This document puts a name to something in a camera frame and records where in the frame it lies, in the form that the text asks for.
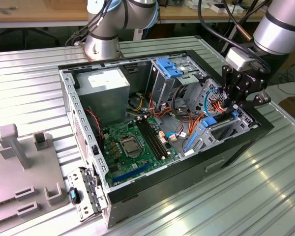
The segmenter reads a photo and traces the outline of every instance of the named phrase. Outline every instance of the motherboard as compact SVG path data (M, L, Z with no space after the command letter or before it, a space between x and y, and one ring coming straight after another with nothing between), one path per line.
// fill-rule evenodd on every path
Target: motherboard
M103 133L105 179L111 187L179 159L152 116L107 126Z

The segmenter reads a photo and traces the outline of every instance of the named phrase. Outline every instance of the open computer tower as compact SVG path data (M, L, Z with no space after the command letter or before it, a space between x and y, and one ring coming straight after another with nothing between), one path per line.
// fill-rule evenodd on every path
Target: open computer tower
M225 81L194 51L59 73L85 163L68 175L81 222L102 213L111 227L231 165L273 128L255 108L225 113Z

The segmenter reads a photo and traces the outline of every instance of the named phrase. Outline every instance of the expansion slot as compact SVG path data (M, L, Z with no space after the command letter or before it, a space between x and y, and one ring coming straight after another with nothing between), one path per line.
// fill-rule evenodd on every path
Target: expansion slot
M151 163L147 163L144 166L142 166L140 168L137 168L136 170L130 171L130 172L124 174L124 175L121 175L121 176L118 176L116 178L113 178L113 182L122 181L122 180L124 180L126 178L130 178L131 176L134 176L136 174L139 174L139 173L145 171L150 164Z
M164 149L163 145L161 144L157 136L154 134L149 122L146 119L137 120L136 125L142 133L145 141L152 149L156 159L160 160L162 159L162 157L167 157L168 154L166 150Z

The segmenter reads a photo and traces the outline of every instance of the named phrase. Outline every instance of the chip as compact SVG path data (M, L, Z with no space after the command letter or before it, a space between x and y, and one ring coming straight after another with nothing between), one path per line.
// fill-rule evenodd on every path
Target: chip
M111 166L109 167L109 170L113 173L113 172L119 171L119 168L118 166Z
M134 135L120 138L119 141L126 156L130 158L137 158L141 154L141 148Z

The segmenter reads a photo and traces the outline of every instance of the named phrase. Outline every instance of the yellow wire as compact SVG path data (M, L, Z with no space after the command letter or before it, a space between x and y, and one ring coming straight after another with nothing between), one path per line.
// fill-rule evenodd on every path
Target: yellow wire
M140 101L139 106L136 109L134 109L133 111L137 112L138 110L140 110L142 107L142 103L143 103L143 98L141 97L141 101Z

